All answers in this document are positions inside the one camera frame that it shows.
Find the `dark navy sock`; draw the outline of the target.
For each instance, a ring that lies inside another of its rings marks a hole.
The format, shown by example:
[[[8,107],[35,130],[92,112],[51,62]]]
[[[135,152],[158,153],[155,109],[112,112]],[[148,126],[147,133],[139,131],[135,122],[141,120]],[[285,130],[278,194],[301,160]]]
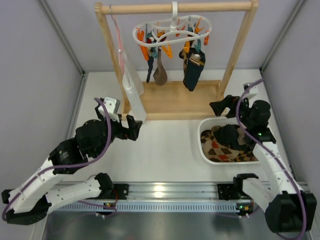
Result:
[[[146,76],[146,82],[147,83],[150,82],[151,73],[152,73],[152,70],[153,70],[154,60],[158,58],[158,51],[156,50],[155,47],[151,47],[149,53],[150,53],[149,54],[149,59],[147,60],[147,64],[148,64],[148,70],[147,70],[147,76]]]

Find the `white plastic clip hanger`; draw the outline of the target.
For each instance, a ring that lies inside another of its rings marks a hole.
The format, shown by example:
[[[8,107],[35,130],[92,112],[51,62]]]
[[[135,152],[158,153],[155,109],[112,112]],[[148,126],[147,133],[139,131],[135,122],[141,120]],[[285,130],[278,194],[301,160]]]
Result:
[[[172,17],[137,25],[132,36],[141,47],[162,47],[184,43],[200,49],[209,42],[212,23],[204,16],[178,16],[178,3],[172,2]]]

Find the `brown striped sock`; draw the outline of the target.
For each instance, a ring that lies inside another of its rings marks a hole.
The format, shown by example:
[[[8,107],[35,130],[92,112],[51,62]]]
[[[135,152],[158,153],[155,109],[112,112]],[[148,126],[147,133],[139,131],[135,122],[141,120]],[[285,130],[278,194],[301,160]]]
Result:
[[[236,145],[235,145],[235,149],[238,151],[244,151],[244,152],[249,152],[252,150],[252,147],[246,142],[246,135],[245,132],[238,127],[236,129],[237,133],[238,133],[238,137],[236,140]]]

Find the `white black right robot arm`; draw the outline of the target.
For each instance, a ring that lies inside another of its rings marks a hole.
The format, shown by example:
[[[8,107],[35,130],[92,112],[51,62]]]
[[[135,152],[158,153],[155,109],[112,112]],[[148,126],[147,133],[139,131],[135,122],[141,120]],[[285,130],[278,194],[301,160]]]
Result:
[[[237,119],[246,143],[260,162],[271,186],[266,188],[254,173],[241,173],[233,178],[233,188],[258,204],[273,233],[309,231],[317,200],[312,193],[303,191],[282,161],[276,139],[268,127],[270,104],[256,100],[249,105],[247,98],[227,95],[209,105],[216,116],[220,116],[225,108],[230,109],[226,117]]]

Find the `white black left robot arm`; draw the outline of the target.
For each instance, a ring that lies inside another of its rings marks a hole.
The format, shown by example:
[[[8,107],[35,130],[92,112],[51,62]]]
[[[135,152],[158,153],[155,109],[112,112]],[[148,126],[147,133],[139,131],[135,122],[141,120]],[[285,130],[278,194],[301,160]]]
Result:
[[[114,184],[103,172],[82,183],[53,189],[66,177],[97,162],[114,139],[137,140],[143,125],[141,120],[127,115],[128,126],[124,127],[122,116],[106,104],[99,104],[95,112],[98,118],[86,121],[75,130],[73,138],[61,142],[25,183],[1,193],[6,205],[3,221],[31,225],[65,205],[85,199],[106,199],[113,192]]]

